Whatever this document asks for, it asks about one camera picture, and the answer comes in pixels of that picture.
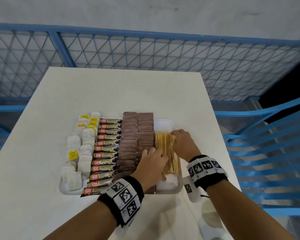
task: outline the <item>wire mesh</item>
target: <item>wire mesh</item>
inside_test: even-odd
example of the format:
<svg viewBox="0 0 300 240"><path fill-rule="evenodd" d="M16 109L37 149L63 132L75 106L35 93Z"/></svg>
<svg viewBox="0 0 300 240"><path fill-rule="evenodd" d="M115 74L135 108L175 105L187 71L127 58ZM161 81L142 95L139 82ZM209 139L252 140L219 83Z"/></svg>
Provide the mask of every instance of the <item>wire mesh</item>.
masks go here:
<svg viewBox="0 0 300 240"><path fill-rule="evenodd" d="M77 67L200 72L210 100L259 96L300 62L300 47L61 35Z"/></svg>
<svg viewBox="0 0 300 240"><path fill-rule="evenodd" d="M64 62L47 32L0 31L0 97L31 97L50 66Z"/></svg>

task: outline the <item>gray wall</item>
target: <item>gray wall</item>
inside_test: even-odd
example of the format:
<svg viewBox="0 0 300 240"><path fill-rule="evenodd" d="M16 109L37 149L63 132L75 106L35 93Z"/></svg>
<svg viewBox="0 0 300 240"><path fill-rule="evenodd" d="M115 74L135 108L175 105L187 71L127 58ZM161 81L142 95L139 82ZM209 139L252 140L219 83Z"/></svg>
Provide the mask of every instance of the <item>gray wall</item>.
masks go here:
<svg viewBox="0 0 300 240"><path fill-rule="evenodd" d="M300 40L300 0L0 0L0 22Z"/></svg>

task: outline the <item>forearm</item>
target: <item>forearm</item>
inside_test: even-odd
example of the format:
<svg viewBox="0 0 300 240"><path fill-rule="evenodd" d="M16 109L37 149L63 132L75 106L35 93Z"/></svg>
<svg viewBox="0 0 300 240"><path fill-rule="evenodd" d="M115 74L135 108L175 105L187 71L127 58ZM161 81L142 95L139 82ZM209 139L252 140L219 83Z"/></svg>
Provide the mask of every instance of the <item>forearm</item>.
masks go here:
<svg viewBox="0 0 300 240"><path fill-rule="evenodd" d="M209 186L207 193L235 240L294 239L275 219L226 180Z"/></svg>
<svg viewBox="0 0 300 240"><path fill-rule="evenodd" d="M44 239L106 240L116 227L117 221L110 209L103 202L96 201Z"/></svg>

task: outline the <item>floor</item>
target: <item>floor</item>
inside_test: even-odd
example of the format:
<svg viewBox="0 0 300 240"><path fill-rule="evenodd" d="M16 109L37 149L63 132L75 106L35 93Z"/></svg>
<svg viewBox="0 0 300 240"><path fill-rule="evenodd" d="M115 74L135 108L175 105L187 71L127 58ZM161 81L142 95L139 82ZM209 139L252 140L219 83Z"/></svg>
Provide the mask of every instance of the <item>floor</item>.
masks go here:
<svg viewBox="0 0 300 240"><path fill-rule="evenodd" d="M25 104L25 102L1 102L0 105L19 105ZM212 107L215 111L248 111L254 110L253 105L248 103L213 103ZM0 113L0 123L6 126L8 129L13 129L14 125L17 123L21 113ZM218 123L221 130L227 130L231 133L237 132L240 128L251 123L252 118L225 118L217 117ZM277 222L279 222L286 230L289 231L297 240L300 240L300 216L294 217L276 217Z"/></svg>

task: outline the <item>yellow tea bag tag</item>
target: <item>yellow tea bag tag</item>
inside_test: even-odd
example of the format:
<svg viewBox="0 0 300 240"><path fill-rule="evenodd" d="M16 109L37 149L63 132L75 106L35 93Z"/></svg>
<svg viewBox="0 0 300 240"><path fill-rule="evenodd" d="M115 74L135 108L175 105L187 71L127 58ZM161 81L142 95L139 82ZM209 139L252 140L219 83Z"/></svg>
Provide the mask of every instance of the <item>yellow tea bag tag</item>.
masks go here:
<svg viewBox="0 0 300 240"><path fill-rule="evenodd" d="M75 160L78 158L78 150L69 151L69 160Z"/></svg>
<svg viewBox="0 0 300 240"><path fill-rule="evenodd" d="M82 115L80 115L80 117L81 117L81 118L86 118L86 119L88 119L88 118L89 118L89 115L88 115L88 114L82 114Z"/></svg>
<svg viewBox="0 0 300 240"><path fill-rule="evenodd" d="M96 126L95 125L89 125L88 128L94 129L94 133L96 133Z"/></svg>
<svg viewBox="0 0 300 240"><path fill-rule="evenodd" d="M97 122L96 122L96 121L90 121L90 122L89 122L89 125L97 126Z"/></svg>
<svg viewBox="0 0 300 240"><path fill-rule="evenodd" d="M91 118L90 118L90 121L98 122L98 117L91 117Z"/></svg>

